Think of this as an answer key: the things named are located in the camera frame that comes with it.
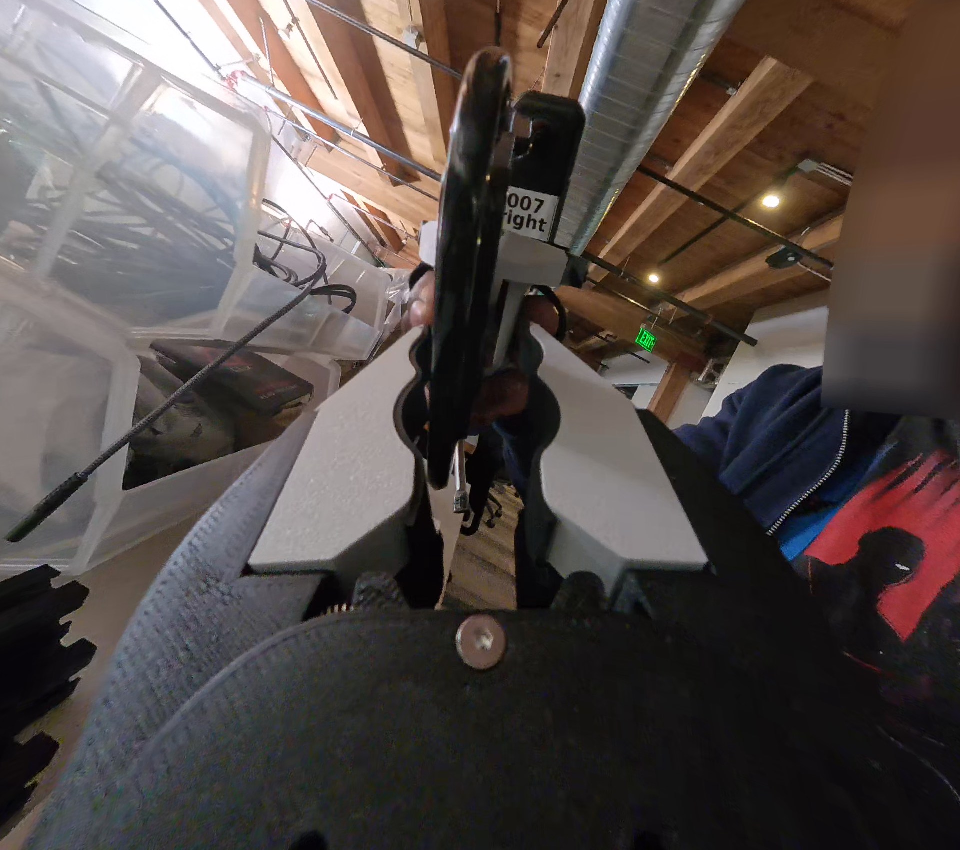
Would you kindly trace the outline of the black C-clamp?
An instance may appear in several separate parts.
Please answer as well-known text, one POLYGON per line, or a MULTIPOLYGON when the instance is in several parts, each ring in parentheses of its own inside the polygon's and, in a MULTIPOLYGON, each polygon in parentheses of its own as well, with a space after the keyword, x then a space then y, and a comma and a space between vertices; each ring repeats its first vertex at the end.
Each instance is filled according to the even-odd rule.
POLYGON ((512 63, 493 46, 469 61, 441 186, 430 331, 430 487, 448 487, 485 376, 490 313, 514 148, 512 63))

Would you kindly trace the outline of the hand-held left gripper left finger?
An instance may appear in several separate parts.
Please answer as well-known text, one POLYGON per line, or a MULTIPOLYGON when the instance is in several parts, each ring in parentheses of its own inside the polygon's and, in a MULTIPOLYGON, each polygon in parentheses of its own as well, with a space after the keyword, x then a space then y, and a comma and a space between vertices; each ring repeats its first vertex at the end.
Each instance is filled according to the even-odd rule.
POLYGON ((349 592, 381 572, 413 607, 439 605, 448 569, 421 448, 429 343, 407 331, 320 405, 248 557, 254 574, 327 573, 349 592))

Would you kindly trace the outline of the clear plastic storage bin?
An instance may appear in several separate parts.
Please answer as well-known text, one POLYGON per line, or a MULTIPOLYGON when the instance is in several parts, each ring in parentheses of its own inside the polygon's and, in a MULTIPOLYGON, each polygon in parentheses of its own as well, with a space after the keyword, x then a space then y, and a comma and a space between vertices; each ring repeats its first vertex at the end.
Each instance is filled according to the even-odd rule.
POLYGON ((73 301, 34 301, 2 285, 1 516, 2 577, 50 565, 72 576, 199 516, 305 410, 330 396, 340 370, 313 350, 309 301, 242 353, 280 372, 256 372, 258 388, 294 376, 307 393, 276 412, 256 412, 226 386, 206 384, 167 411, 128 448, 94 472, 24 540, 8 533, 42 499, 124 436, 180 383, 152 345, 198 347, 199 364, 214 356, 209 341, 231 341, 269 316, 290 292, 230 317, 223 332, 210 315, 152 328, 129 328, 73 301))
POLYGON ((2 272, 134 333, 226 333, 256 277, 262 112, 72 0, 2 0, 2 272))

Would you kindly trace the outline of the stack of black extrusion profiles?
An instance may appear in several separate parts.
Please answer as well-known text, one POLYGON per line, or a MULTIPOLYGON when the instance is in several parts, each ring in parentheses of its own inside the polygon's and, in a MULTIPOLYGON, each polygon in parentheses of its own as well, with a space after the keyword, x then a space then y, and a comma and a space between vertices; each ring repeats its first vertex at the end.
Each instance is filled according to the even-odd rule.
POLYGON ((88 639, 65 643, 68 617, 90 591, 76 580, 55 585, 59 575, 41 565, 1 582, 2 825, 26 806, 61 748, 46 732, 23 734, 74 694, 97 652, 88 639))

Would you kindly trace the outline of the person's right hand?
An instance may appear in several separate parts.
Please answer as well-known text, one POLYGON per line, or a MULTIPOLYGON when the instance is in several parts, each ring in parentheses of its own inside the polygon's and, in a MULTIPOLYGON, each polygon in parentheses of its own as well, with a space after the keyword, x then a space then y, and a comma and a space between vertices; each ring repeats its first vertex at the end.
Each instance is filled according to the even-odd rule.
MULTIPOLYGON (((416 327, 429 327, 435 310, 434 269, 427 263, 418 264, 410 275, 410 291, 403 304, 400 329, 403 333, 416 327)), ((543 295, 528 295, 523 299, 521 314, 529 323, 545 328, 556 337, 561 324, 554 303, 543 295)), ((500 419, 522 413, 529 399, 529 379, 520 369, 507 368, 487 377, 473 403, 469 432, 479 432, 500 419)))

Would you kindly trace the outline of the person's dark blue top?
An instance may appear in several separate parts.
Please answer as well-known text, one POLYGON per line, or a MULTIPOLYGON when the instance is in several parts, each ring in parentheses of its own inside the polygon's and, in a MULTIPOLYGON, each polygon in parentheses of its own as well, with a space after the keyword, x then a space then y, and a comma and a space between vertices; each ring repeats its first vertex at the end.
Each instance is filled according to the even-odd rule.
POLYGON ((794 561, 855 495, 899 422, 824 407, 821 368, 774 365, 674 435, 794 561))

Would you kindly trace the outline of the person's red black printed shirt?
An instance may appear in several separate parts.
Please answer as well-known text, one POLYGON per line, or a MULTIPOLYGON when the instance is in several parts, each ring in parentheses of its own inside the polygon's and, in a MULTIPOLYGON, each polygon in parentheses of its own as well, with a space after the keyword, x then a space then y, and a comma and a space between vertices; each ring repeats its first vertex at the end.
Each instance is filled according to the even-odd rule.
POLYGON ((958 423, 903 418, 840 462, 771 534, 842 652, 897 722, 958 754, 958 423))

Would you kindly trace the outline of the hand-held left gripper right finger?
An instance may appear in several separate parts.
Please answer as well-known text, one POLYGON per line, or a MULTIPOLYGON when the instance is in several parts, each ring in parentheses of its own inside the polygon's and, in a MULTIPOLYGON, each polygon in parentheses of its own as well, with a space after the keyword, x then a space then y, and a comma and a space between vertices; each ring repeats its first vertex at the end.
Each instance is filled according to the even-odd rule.
POLYGON ((603 595, 628 573, 699 573, 700 539, 643 416, 546 329, 522 340, 532 368, 532 460, 515 544, 519 608, 549 606, 562 582, 587 572, 603 595))

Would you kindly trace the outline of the black and red box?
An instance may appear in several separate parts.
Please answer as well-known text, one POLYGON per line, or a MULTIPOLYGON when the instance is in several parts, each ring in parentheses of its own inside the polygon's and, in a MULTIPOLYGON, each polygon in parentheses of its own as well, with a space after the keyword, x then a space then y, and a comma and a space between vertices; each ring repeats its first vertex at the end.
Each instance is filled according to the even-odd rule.
MULTIPOLYGON (((158 362, 183 383, 230 348, 231 344, 221 340, 159 339, 150 343, 158 362)), ((228 401, 258 416, 273 418, 310 403, 314 386, 266 356, 244 347, 215 368, 195 387, 195 392, 228 401)))

